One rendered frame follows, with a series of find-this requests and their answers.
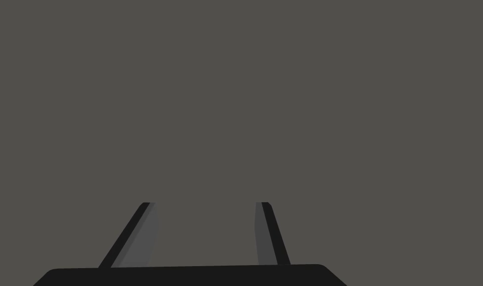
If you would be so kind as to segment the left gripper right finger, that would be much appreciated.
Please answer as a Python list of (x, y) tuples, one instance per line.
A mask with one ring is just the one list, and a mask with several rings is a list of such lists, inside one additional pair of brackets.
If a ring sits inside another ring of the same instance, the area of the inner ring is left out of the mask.
[(291, 264), (274, 209), (269, 202), (255, 204), (254, 233), (258, 264)]

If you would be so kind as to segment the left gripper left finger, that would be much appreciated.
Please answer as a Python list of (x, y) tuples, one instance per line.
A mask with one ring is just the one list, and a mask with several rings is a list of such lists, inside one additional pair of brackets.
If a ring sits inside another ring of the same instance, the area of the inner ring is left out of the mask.
[(159, 232), (156, 203), (143, 202), (100, 263), (100, 268), (147, 267)]

